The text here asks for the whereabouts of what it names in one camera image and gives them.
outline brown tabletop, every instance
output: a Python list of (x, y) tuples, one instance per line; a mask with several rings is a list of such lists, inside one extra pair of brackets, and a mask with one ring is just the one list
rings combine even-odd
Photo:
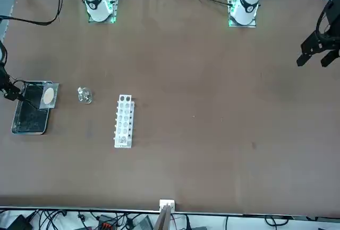
[[(49, 20), (56, 3), (13, 15)], [(324, 4), (261, 0), (256, 29), (206, 0), (120, 0), (108, 25), (64, 0), (47, 27), (11, 21), (9, 74), (61, 86), (44, 135), (12, 134), (16, 103), (0, 99), (0, 203), (340, 216), (340, 63), (295, 63)], [(121, 93), (132, 149), (114, 148)]]

